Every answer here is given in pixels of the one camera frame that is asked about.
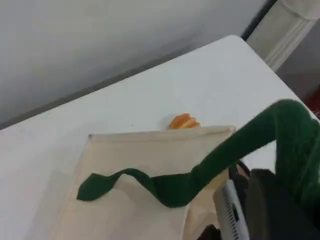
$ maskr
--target orange object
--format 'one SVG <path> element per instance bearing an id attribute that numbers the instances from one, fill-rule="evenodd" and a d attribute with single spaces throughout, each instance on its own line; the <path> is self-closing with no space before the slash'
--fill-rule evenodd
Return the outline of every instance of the orange object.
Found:
<path id="1" fill-rule="evenodd" d="M 176 116 L 169 125 L 169 129 L 190 129 L 199 127 L 200 123 L 189 113 Z"/>

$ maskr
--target green strap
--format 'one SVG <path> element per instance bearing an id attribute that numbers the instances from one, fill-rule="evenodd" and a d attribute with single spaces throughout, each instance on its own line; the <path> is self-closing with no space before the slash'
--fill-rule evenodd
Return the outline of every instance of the green strap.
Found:
<path id="1" fill-rule="evenodd" d="M 191 172 L 149 177 L 127 168 L 110 176 L 92 173 L 79 187 L 77 199 L 93 201 L 108 193 L 122 174 L 134 177 L 156 199 L 169 208 L 187 205 L 223 170 L 247 154 L 276 140 L 276 175 L 296 202 L 311 213 L 320 199 L 320 127 L 305 107 L 281 100 L 221 143 Z"/>

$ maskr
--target black object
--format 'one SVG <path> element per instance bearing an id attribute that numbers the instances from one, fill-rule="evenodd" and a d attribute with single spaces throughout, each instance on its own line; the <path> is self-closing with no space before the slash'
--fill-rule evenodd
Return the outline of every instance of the black object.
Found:
<path id="1" fill-rule="evenodd" d="M 220 230 L 211 224 L 204 229 L 197 240 L 221 240 Z"/>
<path id="2" fill-rule="evenodd" d="M 251 171 L 246 198 L 250 240 L 319 240 L 320 232 L 271 171 Z"/>

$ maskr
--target white molding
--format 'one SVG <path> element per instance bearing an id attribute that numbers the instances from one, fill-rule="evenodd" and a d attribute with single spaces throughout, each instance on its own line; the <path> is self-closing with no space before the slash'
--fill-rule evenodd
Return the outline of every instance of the white molding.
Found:
<path id="1" fill-rule="evenodd" d="M 302 18 L 277 1 L 246 42 L 276 71 L 316 21 Z"/>

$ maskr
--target white table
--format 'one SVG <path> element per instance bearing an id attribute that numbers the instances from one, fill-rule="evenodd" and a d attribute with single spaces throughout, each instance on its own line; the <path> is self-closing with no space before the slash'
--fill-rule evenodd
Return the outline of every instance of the white table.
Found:
<path id="1" fill-rule="evenodd" d="M 163 130 L 191 113 L 240 128 L 298 99 L 240 38 L 229 36 L 0 131 L 0 238 L 45 240 L 88 134 Z M 247 156 L 274 169 L 275 144 Z"/>

